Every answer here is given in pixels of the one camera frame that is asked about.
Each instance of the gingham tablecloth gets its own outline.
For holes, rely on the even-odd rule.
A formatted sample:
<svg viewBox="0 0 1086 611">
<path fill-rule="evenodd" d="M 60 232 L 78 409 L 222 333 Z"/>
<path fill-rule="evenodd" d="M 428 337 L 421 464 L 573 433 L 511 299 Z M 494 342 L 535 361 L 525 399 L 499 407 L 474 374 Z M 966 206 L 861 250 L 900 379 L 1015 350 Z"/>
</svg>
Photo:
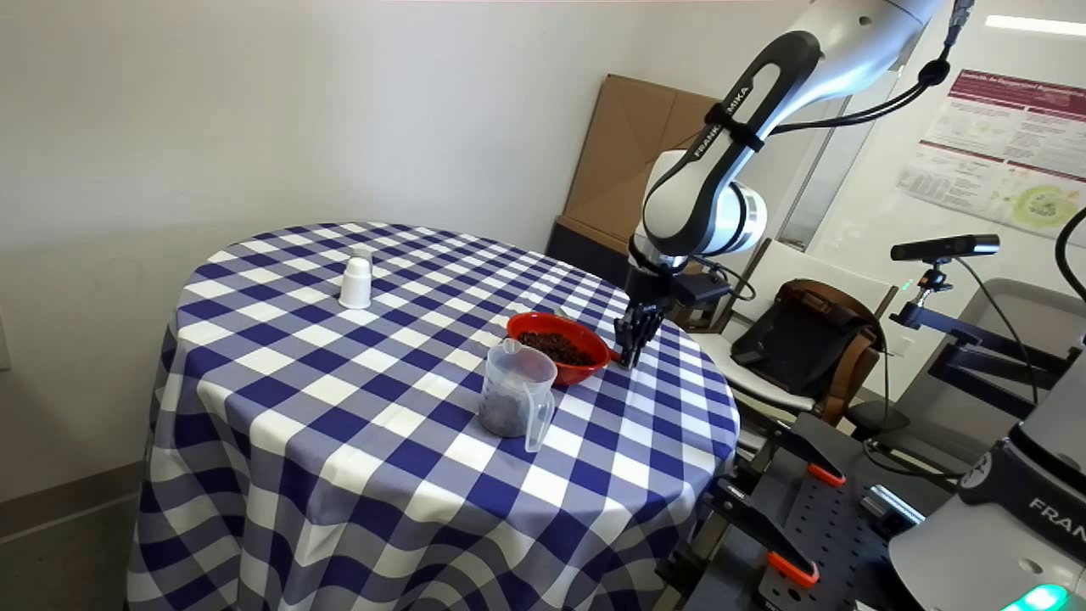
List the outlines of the gingham tablecloth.
<svg viewBox="0 0 1086 611">
<path fill-rule="evenodd" d="M 335 303 L 377 250 L 370 313 Z M 612 346 L 623 294 L 564 260 L 404 224 L 218 250 L 184 287 L 129 562 L 132 609 L 646 609 L 733 457 L 735 409 L 667 323 L 639 369 L 557 390 L 540 454 L 474 423 L 509 313 Z"/>
</svg>

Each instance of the floor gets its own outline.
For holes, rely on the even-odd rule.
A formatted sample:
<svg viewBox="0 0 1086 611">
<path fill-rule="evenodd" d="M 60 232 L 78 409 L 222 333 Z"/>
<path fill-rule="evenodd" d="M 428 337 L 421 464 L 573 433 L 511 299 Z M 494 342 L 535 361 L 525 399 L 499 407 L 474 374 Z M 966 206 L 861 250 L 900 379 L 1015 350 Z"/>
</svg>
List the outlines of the floor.
<svg viewBox="0 0 1086 611">
<path fill-rule="evenodd" d="M 0 540 L 0 609 L 118 611 L 135 500 Z"/>
</svg>

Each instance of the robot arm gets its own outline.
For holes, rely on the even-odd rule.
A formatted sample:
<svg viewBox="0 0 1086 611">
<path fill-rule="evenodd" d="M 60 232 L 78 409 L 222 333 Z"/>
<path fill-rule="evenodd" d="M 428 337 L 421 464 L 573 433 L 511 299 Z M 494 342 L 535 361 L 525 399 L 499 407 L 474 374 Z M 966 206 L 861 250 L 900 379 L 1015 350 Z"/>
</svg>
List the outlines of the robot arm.
<svg viewBox="0 0 1086 611">
<path fill-rule="evenodd" d="M 621 361 L 635 362 L 655 337 L 672 276 L 690 257 L 750 249 L 766 211 L 735 184 L 765 140 L 825 95 L 851 95 L 889 72 L 943 0 L 811 0 L 801 21 L 770 42 L 707 116 L 700 140 L 661 153 L 646 214 L 629 249 L 630 304 L 616 328 Z"/>
</svg>

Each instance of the cardboard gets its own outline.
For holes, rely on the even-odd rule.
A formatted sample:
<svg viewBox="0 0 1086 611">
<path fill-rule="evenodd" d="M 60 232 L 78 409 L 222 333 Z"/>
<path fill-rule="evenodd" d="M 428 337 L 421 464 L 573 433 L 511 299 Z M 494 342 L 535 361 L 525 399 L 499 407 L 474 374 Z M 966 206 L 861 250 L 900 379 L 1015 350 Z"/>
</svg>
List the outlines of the cardboard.
<svg viewBox="0 0 1086 611">
<path fill-rule="evenodd" d="M 693 144 L 709 105 L 693 93 L 607 75 L 559 224 L 623 254 L 655 155 Z"/>
</svg>

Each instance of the clear plastic cup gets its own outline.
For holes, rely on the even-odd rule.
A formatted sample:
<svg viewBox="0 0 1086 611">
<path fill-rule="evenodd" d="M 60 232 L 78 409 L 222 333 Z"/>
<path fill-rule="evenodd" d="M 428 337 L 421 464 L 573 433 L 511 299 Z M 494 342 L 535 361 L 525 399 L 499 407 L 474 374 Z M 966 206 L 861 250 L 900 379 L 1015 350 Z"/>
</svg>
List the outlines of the clear plastic cup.
<svg viewBox="0 0 1086 611">
<path fill-rule="evenodd" d="M 552 376 L 545 352 L 499 338 L 485 357 L 478 423 L 499 437 L 523 437 L 523 447 L 535 451 L 552 417 Z"/>
</svg>

